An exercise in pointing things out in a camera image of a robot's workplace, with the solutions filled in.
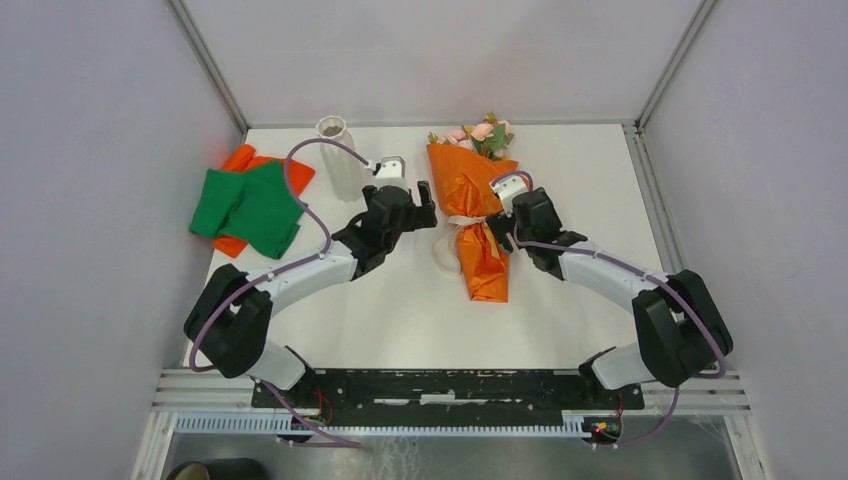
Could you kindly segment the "cream printed ribbon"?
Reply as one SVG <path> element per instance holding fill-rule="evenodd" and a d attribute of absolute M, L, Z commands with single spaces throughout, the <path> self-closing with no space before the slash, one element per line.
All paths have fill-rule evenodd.
<path fill-rule="evenodd" d="M 485 224 L 485 219 L 485 216 L 467 217 L 463 215 L 451 215 L 447 218 L 447 231 L 435 242 L 432 248 L 433 259 L 443 273 L 453 277 L 462 274 L 457 238 L 463 229 L 471 225 L 483 224 L 484 235 L 489 240 L 494 239 L 490 229 Z"/>

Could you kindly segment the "orange wrapping paper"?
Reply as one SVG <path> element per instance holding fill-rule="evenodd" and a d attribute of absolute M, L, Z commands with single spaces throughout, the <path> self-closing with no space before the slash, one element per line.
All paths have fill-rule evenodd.
<path fill-rule="evenodd" d="M 438 143 L 428 145 L 427 154 L 437 205 L 447 217 L 446 232 L 432 250 L 436 265 L 462 277 L 472 301 L 506 303 L 509 259 L 485 219 L 503 209 L 490 182 L 516 170 L 518 163 Z"/>

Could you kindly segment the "pink artificial flower bouquet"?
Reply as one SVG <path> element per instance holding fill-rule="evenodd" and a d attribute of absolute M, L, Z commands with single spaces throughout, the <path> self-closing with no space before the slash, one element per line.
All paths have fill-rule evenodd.
<path fill-rule="evenodd" d="M 513 125 L 488 112 L 475 125 L 462 125 L 444 134 L 430 132 L 429 145 L 450 145 L 465 148 L 492 161 L 509 159 L 511 144 L 515 138 Z"/>

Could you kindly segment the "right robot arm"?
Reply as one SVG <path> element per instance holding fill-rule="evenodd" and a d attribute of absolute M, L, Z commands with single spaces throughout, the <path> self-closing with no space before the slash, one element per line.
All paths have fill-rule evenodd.
<path fill-rule="evenodd" d="M 635 342 L 581 364 L 577 392 L 585 405 L 602 408 L 630 384 L 674 388 L 726 373 L 733 340 L 700 275 L 687 269 L 651 272 L 602 251 L 564 229 L 545 190 L 530 189 L 518 177 L 491 188 L 502 209 L 486 223 L 507 253 L 521 249 L 538 270 L 585 287 L 633 316 Z"/>

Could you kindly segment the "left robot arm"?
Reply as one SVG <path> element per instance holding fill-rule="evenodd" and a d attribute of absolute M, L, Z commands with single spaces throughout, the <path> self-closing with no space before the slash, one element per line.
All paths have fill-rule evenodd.
<path fill-rule="evenodd" d="M 226 378 L 250 376 L 275 386 L 288 406 L 306 405 L 314 394 L 309 366 L 291 348 L 269 340 L 271 319 L 312 294 L 376 269 L 402 234 L 436 227 L 430 185 L 420 181 L 417 188 L 419 203 L 402 187 L 365 187 L 365 211 L 332 235 L 327 251 L 253 272 L 232 264 L 217 268 L 183 326 L 193 353 L 202 353 L 210 369 Z"/>

